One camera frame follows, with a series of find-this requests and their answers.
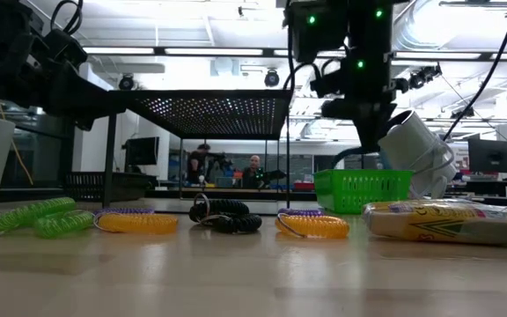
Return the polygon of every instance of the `person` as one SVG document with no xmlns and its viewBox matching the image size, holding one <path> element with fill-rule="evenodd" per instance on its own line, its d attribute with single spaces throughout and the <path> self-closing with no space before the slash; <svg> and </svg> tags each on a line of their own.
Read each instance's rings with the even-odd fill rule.
<svg viewBox="0 0 507 317">
<path fill-rule="evenodd" d="M 187 181 L 192 184 L 199 184 L 199 176 L 203 173 L 204 160 L 210 151 L 210 145 L 201 144 L 197 150 L 191 152 L 187 158 Z"/>
<path fill-rule="evenodd" d="M 244 169 L 242 174 L 242 188 L 258 188 L 260 182 L 255 178 L 255 174 L 260 169 L 260 157 L 253 155 L 250 158 L 250 166 Z"/>
</svg>

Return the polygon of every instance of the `wooden table surface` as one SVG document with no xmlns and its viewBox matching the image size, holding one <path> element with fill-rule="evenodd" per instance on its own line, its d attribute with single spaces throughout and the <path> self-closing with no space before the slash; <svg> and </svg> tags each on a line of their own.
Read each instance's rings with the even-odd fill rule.
<svg viewBox="0 0 507 317">
<path fill-rule="evenodd" d="M 0 237 L 0 316 L 507 316 L 507 247 L 371 237 L 360 217 L 347 240 L 179 218 L 164 236 Z"/>
</svg>

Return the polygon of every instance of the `red object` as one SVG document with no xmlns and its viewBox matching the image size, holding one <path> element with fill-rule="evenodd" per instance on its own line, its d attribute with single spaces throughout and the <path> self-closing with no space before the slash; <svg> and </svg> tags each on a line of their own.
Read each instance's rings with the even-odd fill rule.
<svg viewBox="0 0 507 317">
<path fill-rule="evenodd" d="M 295 183 L 293 186 L 295 190 L 314 190 L 314 183 Z"/>
</svg>

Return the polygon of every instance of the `white ceiling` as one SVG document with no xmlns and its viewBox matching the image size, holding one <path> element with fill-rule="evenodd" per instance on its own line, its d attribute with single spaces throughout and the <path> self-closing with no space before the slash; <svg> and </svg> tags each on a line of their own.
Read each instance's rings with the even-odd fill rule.
<svg viewBox="0 0 507 317">
<path fill-rule="evenodd" d="M 428 0 L 418 0 L 423 4 Z M 465 8 L 441 8 L 438 0 L 432 6 L 434 14 L 418 16 L 411 25 L 406 19 L 412 8 L 400 16 L 394 28 L 394 39 L 400 36 L 397 30 L 412 26 L 423 37 L 440 38 L 443 30 L 443 43 L 440 49 L 451 50 L 497 50 L 507 27 L 505 11 L 468 10 Z M 47 17 L 59 0 L 21 0 L 30 4 L 38 13 Z M 196 1 L 158 1 L 158 0 L 84 0 L 83 24 L 76 37 L 84 46 L 163 46 L 163 47 L 228 47 L 228 48 L 284 48 L 286 31 L 282 29 L 283 9 L 277 8 L 276 0 L 196 0 Z M 240 17 L 238 7 L 244 8 Z M 405 8 L 397 5 L 395 13 Z M 57 23 L 64 26 L 73 13 L 73 6 L 66 5 L 58 15 Z M 104 78 L 116 80 L 122 65 L 133 67 L 142 64 L 155 71 L 154 65 L 165 65 L 163 74 L 147 74 L 144 85 L 151 89 L 193 89 L 191 82 L 200 82 L 203 88 L 237 89 L 264 88 L 264 74 L 250 74 L 249 77 L 233 77 L 231 80 L 210 77 L 210 60 L 206 58 L 114 56 L 92 60 L 95 71 Z M 277 68 L 282 81 L 289 73 L 284 59 L 237 59 L 239 64 L 254 64 Z M 490 63 L 441 63 L 445 78 L 464 97 L 470 97 L 478 90 L 479 83 L 486 76 Z M 310 69 L 298 73 L 298 85 L 305 84 L 312 72 Z M 501 63 L 481 96 L 477 108 L 486 116 L 492 116 L 496 108 L 495 96 L 502 97 L 504 85 L 507 88 L 507 63 Z M 300 96 L 310 96 L 308 89 L 299 92 Z M 447 117 L 460 97 L 442 79 L 412 91 L 397 100 L 400 108 L 416 108 L 428 117 Z M 315 105 L 320 100 L 309 100 Z"/>
</svg>

